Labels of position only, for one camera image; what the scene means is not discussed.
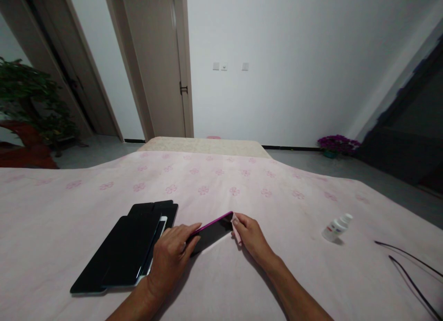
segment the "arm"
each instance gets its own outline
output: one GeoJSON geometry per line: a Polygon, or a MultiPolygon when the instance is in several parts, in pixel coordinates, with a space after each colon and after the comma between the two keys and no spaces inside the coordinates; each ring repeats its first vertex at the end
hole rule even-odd
{"type": "Polygon", "coordinates": [[[235,213],[235,228],[243,244],[263,268],[280,298],[289,320],[332,320],[328,313],[297,282],[283,260],[268,245],[257,221],[235,213]]]}
{"type": "Polygon", "coordinates": [[[108,321],[149,321],[182,276],[200,237],[186,246],[191,233],[201,223],[166,229],[154,246],[150,274],[143,278],[128,298],[108,317],[108,321]]]}

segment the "white spray bottle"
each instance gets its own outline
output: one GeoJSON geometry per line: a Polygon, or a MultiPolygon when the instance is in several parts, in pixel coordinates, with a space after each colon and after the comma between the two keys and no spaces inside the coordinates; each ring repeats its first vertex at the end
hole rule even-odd
{"type": "Polygon", "coordinates": [[[340,218],[333,220],[326,229],[323,230],[323,238],[330,242],[336,240],[338,236],[342,235],[349,228],[351,220],[352,215],[350,214],[344,214],[340,218]]]}

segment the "stack of tablets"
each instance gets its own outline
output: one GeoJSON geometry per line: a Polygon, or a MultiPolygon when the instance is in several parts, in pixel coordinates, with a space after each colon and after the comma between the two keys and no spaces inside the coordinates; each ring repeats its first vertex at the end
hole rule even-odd
{"type": "Polygon", "coordinates": [[[101,294],[108,288],[136,285],[149,274],[154,245],[174,225],[177,209],[172,200],[133,205],[75,281],[71,294],[101,294]]]}

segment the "wooden furniture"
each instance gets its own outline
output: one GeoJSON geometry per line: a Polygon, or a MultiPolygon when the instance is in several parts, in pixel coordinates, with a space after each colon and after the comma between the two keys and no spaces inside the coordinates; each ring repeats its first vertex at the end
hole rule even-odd
{"type": "Polygon", "coordinates": [[[51,149],[29,124],[14,120],[0,120],[0,127],[16,133],[24,147],[0,142],[0,167],[58,169],[51,157],[51,149]]]}

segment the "bottle cap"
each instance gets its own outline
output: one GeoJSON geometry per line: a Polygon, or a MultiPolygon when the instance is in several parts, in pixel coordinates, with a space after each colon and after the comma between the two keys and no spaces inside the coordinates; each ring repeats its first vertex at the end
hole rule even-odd
{"type": "Polygon", "coordinates": [[[353,219],[352,215],[350,214],[344,214],[340,219],[345,222],[346,224],[349,224],[351,220],[353,219]]]}

